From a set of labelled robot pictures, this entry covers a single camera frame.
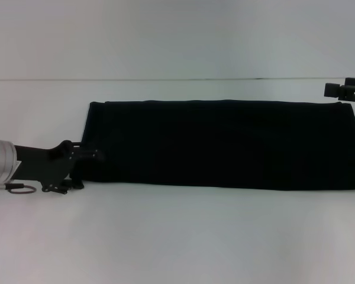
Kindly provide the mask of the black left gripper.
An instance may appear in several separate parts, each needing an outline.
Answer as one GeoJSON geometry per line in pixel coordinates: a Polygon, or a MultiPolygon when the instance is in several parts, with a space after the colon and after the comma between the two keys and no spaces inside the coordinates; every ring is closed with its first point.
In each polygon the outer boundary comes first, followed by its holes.
{"type": "Polygon", "coordinates": [[[43,192],[67,194],[81,190],[80,179],[68,179],[77,160],[102,162],[105,155],[92,144],[62,141],[52,149],[15,146],[17,161],[20,162],[13,175],[14,180],[37,181],[43,192]]]}

